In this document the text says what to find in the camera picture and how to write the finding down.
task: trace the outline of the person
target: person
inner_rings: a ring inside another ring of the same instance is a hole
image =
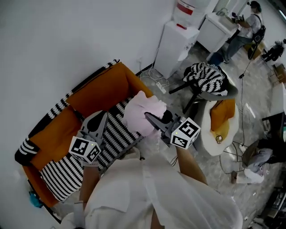
[[[242,228],[235,202],[207,185],[188,150],[176,149],[180,172],[161,153],[143,161],[116,160],[101,178],[96,167],[84,167],[85,228]],[[74,213],[61,228],[76,228]]]
[[[281,153],[285,149],[285,142],[280,138],[261,139],[252,143],[242,156],[243,171],[232,171],[232,183],[262,183],[265,163],[275,164],[286,161],[286,156]]]
[[[279,57],[282,56],[284,52],[286,44],[286,39],[282,41],[276,41],[275,45],[265,54],[262,55],[262,58],[265,60],[265,62],[268,62],[270,60],[276,61]]]
[[[223,54],[225,63],[228,63],[231,57],[246,44],[252,43],[252,37],[262,27],[262,19],[260,18],[261,6],[258,2],[252,1],[251,4],[252,14],[246,21],[240,21],[238,24],[241,26],[241,31],[231,41],[227,51]]]

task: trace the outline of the backpack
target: backpack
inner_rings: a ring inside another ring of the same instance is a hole
[[[252,36],[252,40],[256,43],[256,44],[259,44],[262,39],[264,38],[265,36],[265,32],[266,32],[266,27],[262,24],[262,21],[260,19],[260,17],[256,14],[254,14],[256,17],[258,17],[260,23],[261,23],[261,28],[255,33],[253,34]]]

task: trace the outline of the pink cloth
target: pink cloth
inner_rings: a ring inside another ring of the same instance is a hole
[[[139,132],[146,137],[153,132],[154,127],[145,118],[145,112],[150,112],[161,119],[166,109],[166,103],[158,100],[155,95],[146,98],[145,93],[139,91],[126,105],[123,123],[130,132]]]

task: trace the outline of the black pants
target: black pants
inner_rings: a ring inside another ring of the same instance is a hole
[[[262,58],[265,60],[265,62],[268,62],[270,60],[276,61],[278,57],[279,55],[277,53],[277,50],[273,48],[271,48],[267,53],[262,55]]]

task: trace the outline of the black and white striped blanket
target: black and white striped blanket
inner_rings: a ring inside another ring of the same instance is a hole
[[[66,94],[49,112],[37,123],[28,137],[22,142],[15,153],[15,160],[24,166],[32,166],[30,161],[39,152],[39,147],[29,139],[42,131],[55,117],[57,117],[69,104],[66,100],[87,82],[95,79],[101,72],[112,65],[119,63],[115,59],[95,71],[92,75],[80,82],[70,93]],[[107,168],[118,158],[120,158],[129,148],[133,147],[143,137],[139,133],[130,133],[122,123],[124,109],[130,98],[112,107],[109,112],[109,120],[103,139],[106,146],[102,154],[98,157],[99,171],[105,172]],[[83,121],[81,114],[76,112],[79,119]],[[41,171],[41,176],[47,187],[59,201],[65,200],[73,192],[79,190],[83,178],[81,163],[74,159],[71,154],[67,154],[58,162],[50,161]]]
[[[125,106],[130,100],[128,98],[118,103],[108,112],[107,127],[103,135],[106,146],[97,158],[100,173],[105,172],[116,159],[143,138],[139,133],[130,133],[122,123]],[[58,201],[64,201],[81,187],[83,168],[80,161],[71,154],[58,162],[50,161],[40,173]]]
[[[225,77],[216,66],[200,62],[186,68],[183,81],[196,79],[201,91],[214,93],[221,91]]]

